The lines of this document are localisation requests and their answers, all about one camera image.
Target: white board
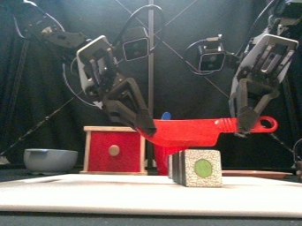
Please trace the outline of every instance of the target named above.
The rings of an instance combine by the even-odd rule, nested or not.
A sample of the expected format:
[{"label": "white board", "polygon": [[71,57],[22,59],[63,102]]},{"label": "white board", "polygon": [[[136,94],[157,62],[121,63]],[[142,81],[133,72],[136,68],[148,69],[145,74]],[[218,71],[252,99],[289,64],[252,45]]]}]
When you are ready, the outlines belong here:
[{"label": "white board", "polygon": [[224,177],[192,188],[165,176],[62,175],[0,183],[0,211],[302,217],[302,184]]}]

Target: red box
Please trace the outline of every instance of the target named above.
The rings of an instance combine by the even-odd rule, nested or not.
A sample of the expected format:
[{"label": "red box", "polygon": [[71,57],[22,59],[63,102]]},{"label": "red box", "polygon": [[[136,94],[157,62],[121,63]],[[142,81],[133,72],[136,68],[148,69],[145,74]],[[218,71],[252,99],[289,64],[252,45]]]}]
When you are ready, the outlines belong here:
[{"label": "red box", "polygon": [[130,127],[86,126],[82,173],[146,175],[146,139]]}]

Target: green circle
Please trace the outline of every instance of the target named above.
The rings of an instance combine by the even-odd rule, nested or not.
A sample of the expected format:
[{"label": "green circle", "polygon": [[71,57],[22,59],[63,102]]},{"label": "green circle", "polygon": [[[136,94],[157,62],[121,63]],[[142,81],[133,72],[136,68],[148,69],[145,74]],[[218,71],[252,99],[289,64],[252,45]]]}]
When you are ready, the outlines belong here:
[{"label": "green circle", "polygon": [[200,177],[206,178],[213,175],[213,164],[208,159],[200,159],[194,166],[196,173]]}]

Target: black curtain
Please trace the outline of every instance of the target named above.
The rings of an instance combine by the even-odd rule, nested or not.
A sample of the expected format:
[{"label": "black curtain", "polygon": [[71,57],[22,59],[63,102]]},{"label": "black curtain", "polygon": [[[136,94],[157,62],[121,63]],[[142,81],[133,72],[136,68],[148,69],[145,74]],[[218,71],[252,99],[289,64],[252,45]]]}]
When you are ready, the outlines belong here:
[{"label": "black curtain", "polygon": [[[105,35],[117,38],[142,0],[41,0],[41,8],[62,23],[66,31],[82,32],[91,39]],[[174,119],[230,117],[229,94],[234,71],[225,68],[208,76],[193,74],[182,60],[186,47],[200,39],[222,34],[225,48],[237,52],[256,18],[267,7],[259,0],[157,0],[166,14],[166,39],[156,52],[156,118],[169,111]],[[61,57],[38,41],[22,40],[15,32],[13,14],[2,5],[0,13],[0,103],[2,103],[2,151],[13,145],[47,116],[74,98],[63,79]],[[148,26],[148,13],[140,16],[133,26]],[[263,18],[256,35],[268,25]],[[156,14],[156,30],[160,29]],[[291,89],[296,112],[301,106],[300,77],[301,52],[292,67]],[[148,101],[148,59],[133,62],[122,60],[120,67],[128,77],[134,77]],[[66,67],[66,76],[75,92],[81,92],[79,78]],[[280,97],[269,104],[264,114],[280,122],[277,136],[293,147],[297,135],[291,131],[288,98],[281,87]],[[13,163],[23,163],[26,148],[62,148],[79,152],[79,164],[85,160],[85,126],[113,125],[105,112],[74,99],[51,117],[43,126],[10,149]],[[293,154],[268,134],[250,134],[241,139],[234,134],[222,134],[214,149],[222,152],[224,167],[289,168]]]}]

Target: red dustpan handle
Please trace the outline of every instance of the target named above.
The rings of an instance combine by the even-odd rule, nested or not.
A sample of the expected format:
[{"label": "red dustpan handle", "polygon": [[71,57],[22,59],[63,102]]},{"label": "red dustpan handle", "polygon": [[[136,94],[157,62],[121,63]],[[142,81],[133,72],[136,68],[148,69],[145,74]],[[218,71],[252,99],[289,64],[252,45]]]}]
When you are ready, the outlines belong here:
[{"label": "red dustpan handle", "polygon": [[[217,144],[220,134],[238,132],[236,118],[160,120],[156,119],[157,133],[153,136],[141,134],[154,144],[165,147],[212,147]],[[273,117],[261,117],[252,132],[275,132],[277,120]]]}]

